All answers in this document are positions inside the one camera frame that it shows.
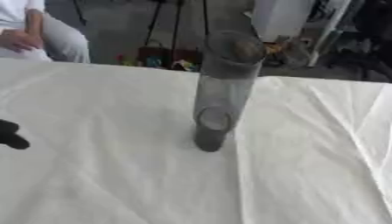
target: knee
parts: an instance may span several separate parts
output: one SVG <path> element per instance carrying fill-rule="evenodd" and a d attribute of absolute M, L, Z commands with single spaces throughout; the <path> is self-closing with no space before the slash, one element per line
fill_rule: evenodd
<path fill-rule="evenodd" d="M 64 38 L 66 39 L 67 48 L 73 52 L 86 51 L 88 49 L 87 38 L 77 30 L 69 31 Z"/>

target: hand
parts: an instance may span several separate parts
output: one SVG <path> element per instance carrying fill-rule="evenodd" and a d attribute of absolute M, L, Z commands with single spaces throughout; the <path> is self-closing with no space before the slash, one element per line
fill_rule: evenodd
<path fill-rule="evenodd" d="M 31 41 L 34 44 L 35 48 L 38 48 L 38 49 L 44 48 L 44 40 L 41 38 L 41 36 L 31 35 L 31 34 L 29 34 L 29 35 L 31 37 Z"/>
<path fill-rule="evenodd" d="M 33 48 L 42 48 L 43 41 L 38 36 L 32 36 L 21 30 L 3 30 L 0 35 L 0 46 L 16 53 L 23 50 L 31 51 Z"/>

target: glass rim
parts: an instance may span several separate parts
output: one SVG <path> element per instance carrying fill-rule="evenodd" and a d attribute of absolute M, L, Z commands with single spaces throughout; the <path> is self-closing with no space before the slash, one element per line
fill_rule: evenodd
<path fill-rule="evenodd" d="M 212 47 L 211 47 L 211 39 L 215 36 L 215 35 L 221 35 L 221 34 L 235 34 L 235 35 L 241 35 L 243 37 L 246 37 L 248 39 L 253 39 L 255 40 L 255 43 L 257 43 L 261 48 L 262 48 L 262 52 L 260 53 L 260 57 L 257 58 L 257 60 L 255 60 L 255 62 L 239 62 L 239 61 L 235 61 L 235 60 L 231 60 L 231 59 L 227 59 L 222 57 L 219 53 L 217 53 Z M 205 40 L 205 48 L 218 60 L 222 60 L 237 66 L 256 66 L 259 63 L 263 62 L 263 60 L 265 59 L 265 57 L 267 56 L 267 51 L 265 49 L 264 43 L 257 37 L 257 36 L 250 36 L 244 32 L 240 32 L 240 31 L 230 31 L 230 30 L 223 30 L 223 31 L 216 31 L 216 32 L 212 32 L 210 33 Z"/>

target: white shirt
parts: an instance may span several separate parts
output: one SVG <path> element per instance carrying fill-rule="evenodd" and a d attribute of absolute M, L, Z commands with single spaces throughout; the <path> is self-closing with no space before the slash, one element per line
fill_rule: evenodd
<path fill-rule="evenodd" d="M 0 0 L 0 34 L 3 29 L 25 27 L 27 10 L 45 10 L 45 0 Z"/>

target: tripod leg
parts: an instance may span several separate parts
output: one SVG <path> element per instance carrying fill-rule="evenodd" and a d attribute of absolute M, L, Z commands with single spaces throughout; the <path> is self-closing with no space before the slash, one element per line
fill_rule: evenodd
<path fill-rule="evenodd" d="M 173 63 L 174 60 L 174 51 L 176 50 L 177 36 L 179 34 L 179 20 L 181 19 L 181 11 L 183 5 L 184 5 L 184 0 L 177 0 L 176 24 L 174 26 L 173 39 L 171 42 L 171 59 L 170 59 L 171 63 Z"/>
<path fill-rule="evenodd" d="M 79 16 L 79 20 L 83 25 L 86 25 L 86 23 L 88 22 L 84 16 L 83 16 L 83 12 L 81 11 L 81 7 L 79 6 L 78 0 L 73 0 L 73 5 L 76 9 L 76 12 L 78 13 Z"/>
<path fill-rule="evenodd" d="M 161 11 L 163 3 L 164 3 L 164 1 L 159 1 L 159 3 L 157 4 L 157 7 L 155 8 L 154 17 L 152 18 L 151 24 L 149 25 L 149 34 L 147 35 L 147 38 L 144 41 L 145 46 L 147 46 L 150 42 L 151 34 L 152 34 L 152 31 L 154 30 L 155 24 L 157 23 L 158 15 L 159 15 L 159 12 Z"/>
<path fill-rule="evenodd" d="M 208 21 L 208 5 L 207 5 L 207 0 L 203 0 L 203 11 L 204 11 L 204 29 L 206 36 L 210 34 L 210 27 L 209 27 L 209 21 Z"/>

